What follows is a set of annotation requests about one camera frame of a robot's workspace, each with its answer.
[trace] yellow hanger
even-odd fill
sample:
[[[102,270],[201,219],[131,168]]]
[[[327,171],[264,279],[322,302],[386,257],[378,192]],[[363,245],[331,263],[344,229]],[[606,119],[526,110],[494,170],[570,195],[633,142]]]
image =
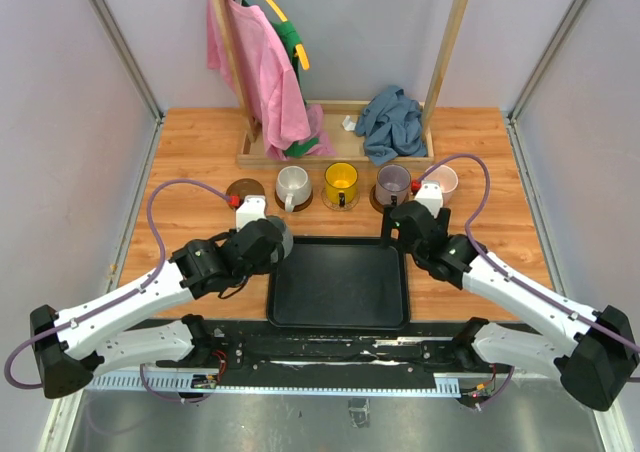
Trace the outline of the yellow hanger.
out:
[[[264,0],[264,1],[269,5],[269,7],[273,9],[273,11],[276,13],[278,18],[282,22],[289,21],[289,19],[287,19],[287,16],[284,15],[282,10],[280,10],[280,7],[278,7],[273,0]],[[302,68],[304,70],[309,70],[309,67],[311,67],[311,65],[309,64],[309,57],[307,57],[307,51],[304,50],[304,46],[302,44],[296,45],[296,55],[300,59],[300,65],[302,66]]]

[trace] crumpled cloth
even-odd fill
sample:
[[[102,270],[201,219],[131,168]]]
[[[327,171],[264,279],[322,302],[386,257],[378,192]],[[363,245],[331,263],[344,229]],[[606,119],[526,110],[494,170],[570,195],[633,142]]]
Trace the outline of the crumpled cloth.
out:
[[[398,156],[425,157],[420,104],[390,85],[367,105],[356,123],[356,135],[365,136],[364,152],[375,165]]]

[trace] yellow mug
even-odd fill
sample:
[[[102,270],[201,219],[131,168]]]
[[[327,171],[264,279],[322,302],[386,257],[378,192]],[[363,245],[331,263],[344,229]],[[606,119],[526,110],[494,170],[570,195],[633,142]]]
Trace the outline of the yellow mug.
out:
[[[346,162],[337,162],[327,167],[324,173],[327,198],[333,204],[344,207],[355,196],[358,182],[358,171]]]

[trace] wooden rack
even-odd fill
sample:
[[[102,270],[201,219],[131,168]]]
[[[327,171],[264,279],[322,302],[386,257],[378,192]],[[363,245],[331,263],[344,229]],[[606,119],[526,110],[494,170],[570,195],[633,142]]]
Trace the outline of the wooden rack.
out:
[[[453,47],[460,30],[460,24],[464,16],[465,9],[469,0],[453,0],[449,19],[444,31],[440,51],[431,76],[429,92],[423,107],[422,114],[422,130],[423,139],[427,146],[426,157],[397,157],[391,161],[406,167],[409,170],[424,171],[428,166],[433,164],[433,142],[431,139],[431,129],[429,128],[433,111],[440,95],[442,82],[451,59]],[[231,33],[231,22],[229,19],[229,11],[226,0],[211,0],[213,9],[216,13],[216,20],[220,27],[221,36],[224,47],[227,52],[229,67],[233,76],[234,88],[237,91],[239,108],[243,116],[246,118],[246,127],[241,134],[238,144],[237,163],[241,168],[247,169],[277,169],[284,166],[284,162],[272,160],[266,157],[264,152],[264,144],[260,139],[260,124],[252,116],[249,108],[248,92],[245,86],[242,70],[237,60],[237,44]],[[356,121],[362,109],[370,100],[364,101],[307,101],[308,103],[316,103],[322,105],[324,111],[324,129],[329,134],[332,145],[337,151],[334,157],[305,156],[299,159],[292,159],[286,162],[286,165],[300,165],[309,169],[322,169],[329,164],[338,161],[350,162],[359,169],[375,168],[376,166],[364,154],[364,139],[357,137],[353,132],[343,129],[342,121],[345,115],[350,115],[352,120]]]

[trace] glass mug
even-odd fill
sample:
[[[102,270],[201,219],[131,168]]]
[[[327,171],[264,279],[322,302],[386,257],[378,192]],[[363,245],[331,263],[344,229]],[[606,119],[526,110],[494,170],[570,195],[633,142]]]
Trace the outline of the glass mug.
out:
[[[358,171],[346,162],[336,162],[324,173],[325,192],[332,204],[344,207],[351,202],[358,191]]]
[[[396,206],[409,195],[411,174],[401,165],[385,165],[378,172],[376,200],[382,205]]]

